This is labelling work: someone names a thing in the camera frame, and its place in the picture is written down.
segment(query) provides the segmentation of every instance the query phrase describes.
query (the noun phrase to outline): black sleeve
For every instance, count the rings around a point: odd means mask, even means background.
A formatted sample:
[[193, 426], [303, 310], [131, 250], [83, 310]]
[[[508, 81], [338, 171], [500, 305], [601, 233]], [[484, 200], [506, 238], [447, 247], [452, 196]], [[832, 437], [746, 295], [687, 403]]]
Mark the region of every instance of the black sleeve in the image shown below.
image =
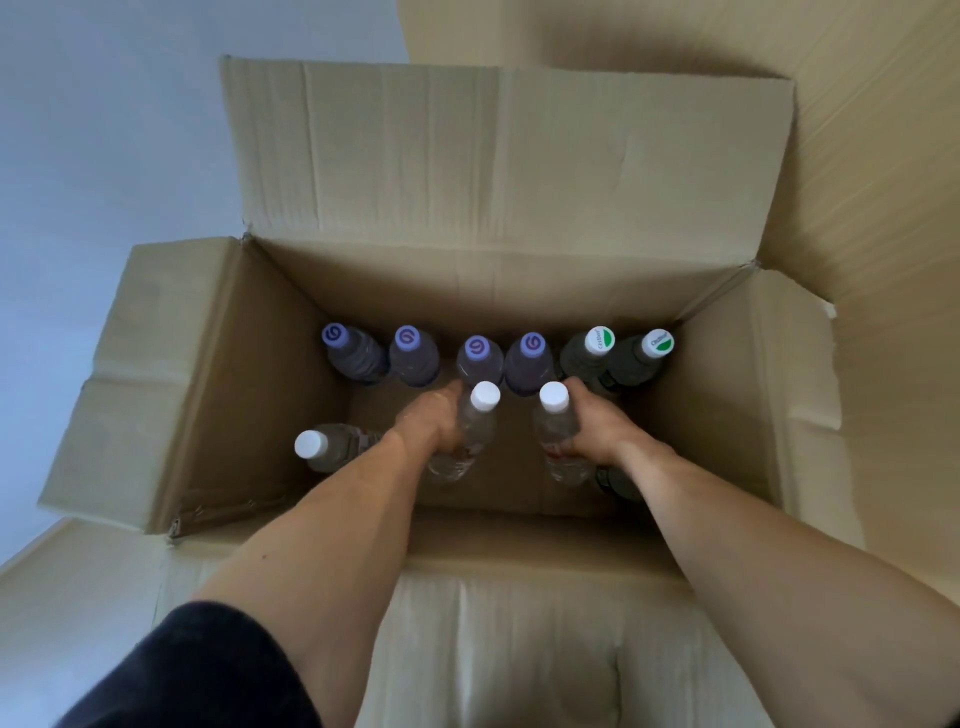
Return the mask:
[[321, 728], [300, 678], [257, 622], [232, 607], [174, 610], [59, 728]]

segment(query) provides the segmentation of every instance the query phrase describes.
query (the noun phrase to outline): person's right hand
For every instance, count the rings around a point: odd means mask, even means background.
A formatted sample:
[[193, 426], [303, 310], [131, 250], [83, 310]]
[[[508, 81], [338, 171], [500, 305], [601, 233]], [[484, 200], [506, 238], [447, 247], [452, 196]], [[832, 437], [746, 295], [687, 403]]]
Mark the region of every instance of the person's right hand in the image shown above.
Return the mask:
[[597, 465], [621, 465], [620, 452], [631, 443], [644, 449], [667, 449], [634, 425], [627, 414], [613, 402], [590, 392], [576, 376], [564, 381], [573, 402], [580, 432], [569, 442], [571, 454], [589, 458]]

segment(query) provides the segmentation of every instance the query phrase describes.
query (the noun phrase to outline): blue bottle cap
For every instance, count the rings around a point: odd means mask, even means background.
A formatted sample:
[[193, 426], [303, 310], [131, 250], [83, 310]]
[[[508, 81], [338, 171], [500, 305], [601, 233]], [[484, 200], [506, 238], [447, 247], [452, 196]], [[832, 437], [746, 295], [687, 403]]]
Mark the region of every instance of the blue bottle cap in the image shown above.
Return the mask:
[[470, 361], [483, 361], [490, 356], [490, 341], [486, 336], [470, 336], [464, 344], [464, 351]]
[[546, 341], [535, 331], [523, 334], [520, 339], [520, 353], [529, 359], [536, 359], [546, 349]]
[[394, 334], [394, 341], [402, 352], [412, 352], [420, 346], [420, 332], [417, 327], [400, 327]]
[[321, 338], [331, 349], [342, 349], [350, 340], [350, 332], [343, 324], [327, 324]]

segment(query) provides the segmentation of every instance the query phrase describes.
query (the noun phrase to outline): clear plastic bottle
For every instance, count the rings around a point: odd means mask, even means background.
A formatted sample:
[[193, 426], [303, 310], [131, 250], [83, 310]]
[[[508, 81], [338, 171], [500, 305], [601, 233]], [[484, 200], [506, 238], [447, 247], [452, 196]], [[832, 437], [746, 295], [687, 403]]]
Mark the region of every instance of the clear plastic bottle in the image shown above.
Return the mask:
[[607, 370], [597, 378], [598, 383], [611, 394], [643, 384], [657, 375], [673, 346], [673, 336], [663, 328], [618, 341], [605, 359]]
[[593, 477], [602, 491], [612, 492], [626, 500], [632, 500], [634, 503], [645, 502], [640, 490], [634, 485], [630, 476], [617, 467], [604, 466], [597, 468]]
[[457, 374], [467, 387], [503, 379], [503, 351], [486, 336], [470, 336], [457, 352]]
[[578, 333], [560, 352], [559, 378], [578, 376], [586, 382], [600, 376], [607, 369], [606, 356], [615, 341], [616, 337], [607, 327], [593, 327]]
[[294, 452], [317, 473], [335, 473], [350, 460], [372, 448], [382, 435], [353, 425], [317, 425], [301, 432]]
[[570, 406], [570, 393], [562, 382], [550, 381], [540, 388], [540, 406], [534, 410], [534, 429], [550, 477], [571, 487], [589, 479], [593, 466], [587, 459], [561, 453], [560, 443], [580, 431], [577, 413]]
[[320, 338], [330, 364], [348, 379], [375, 384], [390, 371], [386, 350], [359, 328], [327, 324]]
[[411, 387], [431, 384], [440, 373], [440, 353], [433, 337], [417, 327], [398, 328], [390, 345], [390, 367]]
[[557, 372], [546, 339], [535, 331], [517, 339], [507, 351], [503, 378], [510, 391], [520, 397], [533, 397], [544, 384], [554, 381]]
[[500, 388], [491, 381], [481, 381], [460, 397], [457, 424], [464, 433], [463, 449], [452, 454], [441, 452], [430, 458], [427, 470], [434, 480], [452, 483], [464, 476], [481, 450], [493, 442]]

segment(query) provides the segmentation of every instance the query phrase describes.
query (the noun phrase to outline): skin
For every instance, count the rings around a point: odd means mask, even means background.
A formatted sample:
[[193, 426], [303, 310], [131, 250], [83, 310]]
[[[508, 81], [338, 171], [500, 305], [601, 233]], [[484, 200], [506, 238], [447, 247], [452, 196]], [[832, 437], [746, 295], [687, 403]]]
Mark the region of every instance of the skin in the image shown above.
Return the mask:
[[[565, 384], [581, 423], [568, 451], [632, 478], [775, 723], [940, 728], [960, 712], [954, 604], [684, 460], [578, 379]], [[421, 395], [194, 596], [271, 632], [328, 728], [359, 713], [417, 482], [430, 455], [457, 445], [460, 392]]]

